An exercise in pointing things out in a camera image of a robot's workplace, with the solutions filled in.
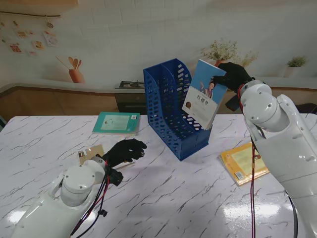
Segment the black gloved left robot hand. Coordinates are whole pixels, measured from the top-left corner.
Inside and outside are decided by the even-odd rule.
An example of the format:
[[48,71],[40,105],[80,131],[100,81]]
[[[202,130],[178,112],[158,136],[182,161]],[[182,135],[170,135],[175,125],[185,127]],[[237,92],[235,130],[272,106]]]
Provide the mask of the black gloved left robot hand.
[[104,161],[113,168],[124,162],[133,162],[144,157],[147,146],[137,139],[121,140],[117,142],[106,154],[102,156]]

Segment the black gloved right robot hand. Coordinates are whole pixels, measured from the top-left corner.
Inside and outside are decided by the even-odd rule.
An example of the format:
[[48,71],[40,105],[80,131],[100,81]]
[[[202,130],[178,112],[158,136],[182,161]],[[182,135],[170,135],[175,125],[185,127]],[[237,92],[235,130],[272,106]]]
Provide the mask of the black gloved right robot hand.
[[224,76],[214,76],[214,82],[216,84],[226,86],[235,93],[237,93],[237,90],[241,85],[244,85],[255,79],[247,73],[244,67],[232,62],[221,63],[219,64],[218,68],[224,70],[226,74]]

